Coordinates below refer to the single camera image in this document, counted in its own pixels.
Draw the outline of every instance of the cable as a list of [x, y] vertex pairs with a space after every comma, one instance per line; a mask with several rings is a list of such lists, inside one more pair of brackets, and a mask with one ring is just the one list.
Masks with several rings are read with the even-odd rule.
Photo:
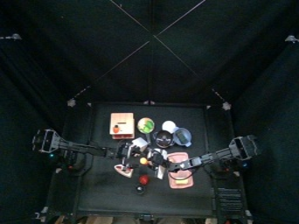
[[[192, 169], [193, 169], [193, 171], [190, 172], [190, 175], [186, 178], [189, 178], [193, 175], [193, 173], [200, 169], [200, 167], [194, 167]], [[169, 172], [168, 172], [168, 176], [170, 177], [170, 179], [174, 179], [174, 180], [184, 180], [184, 179], [186, 179], [186, 178], [174, 178]]]

